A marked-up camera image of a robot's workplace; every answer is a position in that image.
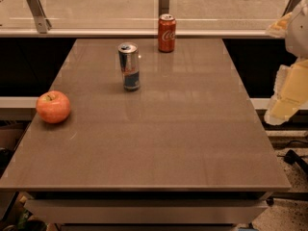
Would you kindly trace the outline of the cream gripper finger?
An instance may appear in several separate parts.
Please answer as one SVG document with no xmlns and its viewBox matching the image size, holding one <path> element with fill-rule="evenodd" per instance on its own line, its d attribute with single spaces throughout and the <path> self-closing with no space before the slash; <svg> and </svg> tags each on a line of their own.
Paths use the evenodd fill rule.
<svg viewBox="0 0 308 231">
<path fill-rule="evenodd" d="M 292 14 L 287 13 L 281 18 L 270 24 L 266 29 L 266 33 L 273 38 L 284 38 L 286 36 L 286 30 Z"/>
<path fill-rule="evenodd" d="M 308 101 L 308 60 L 280 65 L 264 120 L 269 125 L 288 121 Z"/>
</svg>

